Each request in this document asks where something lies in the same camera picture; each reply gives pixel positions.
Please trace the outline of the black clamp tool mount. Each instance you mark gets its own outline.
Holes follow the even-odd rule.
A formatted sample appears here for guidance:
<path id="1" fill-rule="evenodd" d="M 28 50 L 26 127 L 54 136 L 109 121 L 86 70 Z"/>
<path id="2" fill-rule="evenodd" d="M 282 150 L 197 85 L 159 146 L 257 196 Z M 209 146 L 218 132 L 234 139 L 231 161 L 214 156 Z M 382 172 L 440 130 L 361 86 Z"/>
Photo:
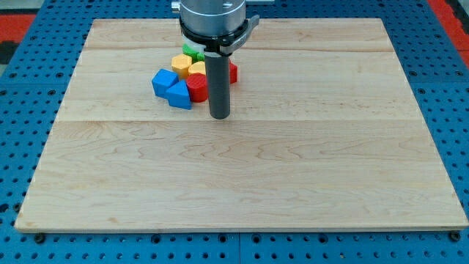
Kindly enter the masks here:
<path id="1" fill-rule="evenodd" d="M 193 50 L 206 56 L 231 56 L 247 42 L 259 21 L 259 15 L 255 15 L 245 19 L 233 32 L 211 37 L 192 32 L 180 19 L 180 30 L 185 44 Z"/>

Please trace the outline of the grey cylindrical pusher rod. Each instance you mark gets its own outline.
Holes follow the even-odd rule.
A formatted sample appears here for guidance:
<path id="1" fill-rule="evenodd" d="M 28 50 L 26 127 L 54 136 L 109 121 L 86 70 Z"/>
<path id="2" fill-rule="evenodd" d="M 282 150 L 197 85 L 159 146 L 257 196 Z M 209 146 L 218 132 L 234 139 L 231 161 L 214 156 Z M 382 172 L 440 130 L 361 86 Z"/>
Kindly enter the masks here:
<path id="1" fill-rule="evenodd" d="M 210 115 L 222 120 L 230 114 L 229 58 L 215 53 L 204 54 Z"/>

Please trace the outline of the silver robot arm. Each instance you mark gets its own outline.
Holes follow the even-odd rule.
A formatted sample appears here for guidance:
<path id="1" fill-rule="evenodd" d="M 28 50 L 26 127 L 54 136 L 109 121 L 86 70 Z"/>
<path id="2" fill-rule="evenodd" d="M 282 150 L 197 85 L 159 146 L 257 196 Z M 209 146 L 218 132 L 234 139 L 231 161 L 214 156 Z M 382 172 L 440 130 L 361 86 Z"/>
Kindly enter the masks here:
<path id="1" fill-rule="evenodd" d="M 186 44 L 204 54 L 210 115 L 230 115 L 229 57 L 241 48 L 259 25 L 260 17 L 246 17 L 245 0 L 178 0 L 171 11 L 179 15 Z"/>

